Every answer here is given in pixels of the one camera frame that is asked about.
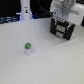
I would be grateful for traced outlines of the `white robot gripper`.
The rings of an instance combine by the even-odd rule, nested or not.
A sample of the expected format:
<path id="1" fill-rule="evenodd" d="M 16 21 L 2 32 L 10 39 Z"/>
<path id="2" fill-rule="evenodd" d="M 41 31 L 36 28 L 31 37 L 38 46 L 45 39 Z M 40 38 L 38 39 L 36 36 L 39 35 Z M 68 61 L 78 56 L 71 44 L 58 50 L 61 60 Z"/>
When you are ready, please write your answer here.
<path id="1" fill-rule="evenodd" d="M 80 9 L 76 0 L 53 0 L 50 11 L 56 20 L 78 23 L 80 21 Z"/>

